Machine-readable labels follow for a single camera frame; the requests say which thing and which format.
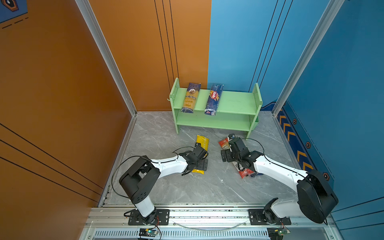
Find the red spaghetti bag white label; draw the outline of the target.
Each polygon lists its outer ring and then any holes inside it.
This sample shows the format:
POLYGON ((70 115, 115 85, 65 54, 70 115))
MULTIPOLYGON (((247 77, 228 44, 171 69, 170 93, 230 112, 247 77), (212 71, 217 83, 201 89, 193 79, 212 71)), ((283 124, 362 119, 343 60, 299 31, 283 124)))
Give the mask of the red spaghetti bag white label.
MULTIPOLYGON (((229 140, 229 137, 227 137, 219 142, 219 145, 221 146, 223 151, 230 149, 229 140)), ((254 178, 257 175, 255 172, 249 169, 244 169, 241 165, 238 165, 237 162, 232 162, 232 164, 234 165, 236 171, 239 173, 242 179, 244 179, 245 177, 254 178)))

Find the yellow Pastatime spaghetti bag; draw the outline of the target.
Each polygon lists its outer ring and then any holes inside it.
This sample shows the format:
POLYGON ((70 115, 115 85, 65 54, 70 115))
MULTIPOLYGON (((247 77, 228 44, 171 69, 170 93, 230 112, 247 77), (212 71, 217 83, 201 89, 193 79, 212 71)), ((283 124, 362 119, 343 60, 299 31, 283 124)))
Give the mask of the yellow Pastatime spaghetti bag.
MULTIPOLYGON (((204 137, 204 136, 199 136, 197 135, 197 141, 196 143, 199 143, 203 149, 208 151, 208 146, 209 146, 209 139, 204 137)), ((208 153, 203 157, 202 160, 199 161, 199 165, 192 170, 193 173, 199 173, 204 175, 205 171, 208 168, 208 159, 207 159, 208 153)))

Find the blue Barilla spaghetti box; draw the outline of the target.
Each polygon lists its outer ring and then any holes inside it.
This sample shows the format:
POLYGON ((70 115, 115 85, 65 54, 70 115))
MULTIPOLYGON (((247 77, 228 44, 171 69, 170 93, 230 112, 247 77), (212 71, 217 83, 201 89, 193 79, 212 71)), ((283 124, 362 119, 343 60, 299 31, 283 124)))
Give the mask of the blue Barilla spaghetti box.
POLYGON ((218 110, 220 98, 224 90, 224 84, 213 84, 209 97, 207 100, 207 105, 205 109, 205 114, 209 116, 215 116, 218 110))

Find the Ankara spaghetti bag blue yellow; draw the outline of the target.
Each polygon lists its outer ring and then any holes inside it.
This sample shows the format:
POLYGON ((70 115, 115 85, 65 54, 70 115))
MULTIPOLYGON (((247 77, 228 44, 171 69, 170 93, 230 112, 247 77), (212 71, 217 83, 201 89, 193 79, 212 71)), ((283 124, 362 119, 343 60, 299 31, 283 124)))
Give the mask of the Ankara spaghetti bag blue yellow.
POLYGON ((189 83, 184 99, 183 107, 181 108, 182 113, 193 113, 199 92, 201 89, 201 83, 189 83))

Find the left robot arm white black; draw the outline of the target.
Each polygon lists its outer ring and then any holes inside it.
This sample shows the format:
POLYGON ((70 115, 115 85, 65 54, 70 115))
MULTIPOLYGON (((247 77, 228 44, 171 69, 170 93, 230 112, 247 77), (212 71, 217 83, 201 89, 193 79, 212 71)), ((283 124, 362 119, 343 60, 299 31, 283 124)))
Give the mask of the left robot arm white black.
POLYGON ((122 174, 119 184, 141 217, 149 222, 156 217, 156 207, 150 199, 150 192, 157 180, 173 174, 187 175, 197 169, 208 155, 208 151, 196 143, 191 150, 175 153, 167 159, 153 160, 139 156, 122 174))

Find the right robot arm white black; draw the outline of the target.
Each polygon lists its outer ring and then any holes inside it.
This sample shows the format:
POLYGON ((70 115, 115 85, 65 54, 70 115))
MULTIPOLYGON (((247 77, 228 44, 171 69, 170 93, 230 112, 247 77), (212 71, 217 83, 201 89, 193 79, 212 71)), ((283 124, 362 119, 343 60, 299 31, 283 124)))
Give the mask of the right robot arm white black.
POLYGON ((317 224, 326 223, 339 200, 319 171, 295 169, 272 160, 264 152, 250 151, 244 140, 235 135, 226 140, 228 148, 221 151, 223 162, 236 162, 241 169, 269 176, 296 193, 290 199, 270 200, 263 209, 263 222, 274 225, 283 218, 304 216, 317 224))

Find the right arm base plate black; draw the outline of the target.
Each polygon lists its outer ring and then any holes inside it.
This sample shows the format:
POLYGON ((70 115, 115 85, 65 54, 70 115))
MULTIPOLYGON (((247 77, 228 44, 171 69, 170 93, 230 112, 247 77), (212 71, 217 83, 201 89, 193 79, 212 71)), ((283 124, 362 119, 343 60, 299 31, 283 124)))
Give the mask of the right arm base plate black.
POLYGON ((249 209, 249 220, 251 225, 291 225, 291 219, 289 217, 278 218, 274 213, 264 209, 249 209))

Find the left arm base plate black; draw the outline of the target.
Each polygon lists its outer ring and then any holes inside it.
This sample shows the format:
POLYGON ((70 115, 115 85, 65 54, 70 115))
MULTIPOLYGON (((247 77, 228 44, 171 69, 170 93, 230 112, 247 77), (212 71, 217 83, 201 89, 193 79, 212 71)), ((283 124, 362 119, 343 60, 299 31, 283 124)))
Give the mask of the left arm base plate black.
POLYGON ((169 219, 170 219, 170 210, 155 209, 147 217, 143 217, 138 210, 134 209, 124 213, 124 216, 128 218, 129 226, 144 226, 144 225, 167 226, 169 224, 169 219))

